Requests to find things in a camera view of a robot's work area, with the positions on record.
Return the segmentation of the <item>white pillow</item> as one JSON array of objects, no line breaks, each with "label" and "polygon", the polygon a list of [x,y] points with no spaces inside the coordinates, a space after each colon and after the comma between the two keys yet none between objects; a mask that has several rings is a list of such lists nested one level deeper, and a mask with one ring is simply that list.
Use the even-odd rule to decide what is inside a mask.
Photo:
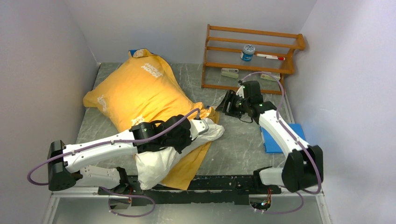
[{"label": "white pillow", "polygon": [[135,162],[138,181],[142,190],[152,189],[158,184],[186,190],[197,174],[211,143],[220,138],[225,129],[207,120],[208,132],[197,137],[181,154],[168,147],[159,152],[137,154]]}]

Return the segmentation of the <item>blue and orange pillowcase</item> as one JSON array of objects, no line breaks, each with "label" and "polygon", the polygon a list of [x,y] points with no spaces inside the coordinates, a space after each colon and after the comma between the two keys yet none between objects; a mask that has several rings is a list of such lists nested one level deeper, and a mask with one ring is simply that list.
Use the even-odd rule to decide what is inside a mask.
[{"label": "blue and orange pillowcase", "polygon": [[175,115],[200,118],[219,125],[220,114],[203,103],[192,102],[179,86],[169,64],[147,49],[129,58],[83,98],[85,107],[95,107],[108,117],[119,132],[141,122],[166,121]]}]

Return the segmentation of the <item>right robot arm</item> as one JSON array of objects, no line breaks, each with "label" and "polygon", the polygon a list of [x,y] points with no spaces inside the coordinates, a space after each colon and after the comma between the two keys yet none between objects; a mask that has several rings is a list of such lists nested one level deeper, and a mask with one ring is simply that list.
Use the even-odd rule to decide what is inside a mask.
[{"label": "right robot arm", "polygon": [[264,101],[258,81],[240,82],[237,91],[228,90],[216,108],[227,116],[241,118],[247,114],[266,130],[282,150],[286,161],[283,168],[267,167],[254,172],[252,188],[264,193],[270,185],[286,188],[289,192],[304,191],[317,186],[319,193],[324,180],[323,151],[301,139],[281,117],[278,107]]}]

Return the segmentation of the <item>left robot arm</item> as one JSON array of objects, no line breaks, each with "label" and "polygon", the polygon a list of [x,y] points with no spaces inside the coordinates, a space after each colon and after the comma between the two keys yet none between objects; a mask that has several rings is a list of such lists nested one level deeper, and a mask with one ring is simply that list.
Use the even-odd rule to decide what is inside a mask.
[{"label": "left robot arm", "polygon": [[49,147],[48,187],[61,191],[75,185],[100,186],[117,194],[127,192],[129,180],[125,169],[104,169],[94,164],[122,155],[162,152],[173,149],[179,154],[200,134],[207,131],[205,121],[173,116],[167,121],[142,122],[116,135],[66,145],[56,140]]}]

